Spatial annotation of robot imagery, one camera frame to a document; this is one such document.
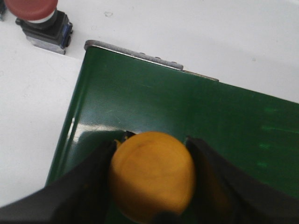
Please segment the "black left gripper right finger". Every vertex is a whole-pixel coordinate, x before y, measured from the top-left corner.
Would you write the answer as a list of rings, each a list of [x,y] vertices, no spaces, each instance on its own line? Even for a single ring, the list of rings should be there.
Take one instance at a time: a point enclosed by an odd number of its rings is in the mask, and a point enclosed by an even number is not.
[[[200,224],[297,224],[299,201],[261,183],[202,139],[188,137],[196,169],[192,207]]]

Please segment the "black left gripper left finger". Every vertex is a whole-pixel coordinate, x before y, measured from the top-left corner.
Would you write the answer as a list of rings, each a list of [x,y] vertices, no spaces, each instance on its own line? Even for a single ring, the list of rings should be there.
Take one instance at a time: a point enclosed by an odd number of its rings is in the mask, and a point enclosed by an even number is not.
[[[2,224],[103,224],[107,176],[115,141],[100,144],[80,164],[41,190],[0,209]]]

